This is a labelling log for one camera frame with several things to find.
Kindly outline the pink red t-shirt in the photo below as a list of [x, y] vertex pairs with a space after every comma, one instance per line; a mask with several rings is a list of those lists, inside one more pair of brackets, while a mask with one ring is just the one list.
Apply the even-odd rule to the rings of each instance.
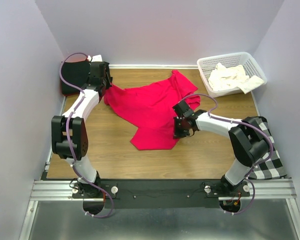
[[178, 142], [174, 138], [173, 106], [186, 99], [191, 109], [200, 106], [200, 97], [193, 96], [198, 87], [177, 70], [165, 80], [149, 85], [121, 89], [110, 87], [104, 103], [122, 119], [137, 127], [130, 142], [140, 151], [170, 150]]

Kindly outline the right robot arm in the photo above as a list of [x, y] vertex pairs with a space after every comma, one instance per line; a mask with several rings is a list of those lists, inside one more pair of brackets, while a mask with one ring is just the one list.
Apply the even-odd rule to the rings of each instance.
[[221, 177], [220, 182], [205, 187], [208, 195], [231, 196], [237, 192], [243, 180], [264, 155], [270, 155], [273, 144], [252, 117], [231, 119], [214, 115], [209, 111], [197, 110], [180, 101], [172, 107], [175, 139], [190, 136], [190, 130], [206, 131], [229, 138], [234, 153], [234, 162]]

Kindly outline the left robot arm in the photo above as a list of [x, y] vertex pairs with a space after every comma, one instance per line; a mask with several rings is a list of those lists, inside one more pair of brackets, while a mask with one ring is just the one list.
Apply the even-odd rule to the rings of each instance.
[[73, 169], [83, 191], [91, 198], [109, 193], [101, 188], [100, 175], [88, 157], [86, 120], [112, 86], [109, 63], [101, 60], [64, 61], [59, 76], [67, 88], [79, 93], [72, 106], [51, 119], [51, 148]]

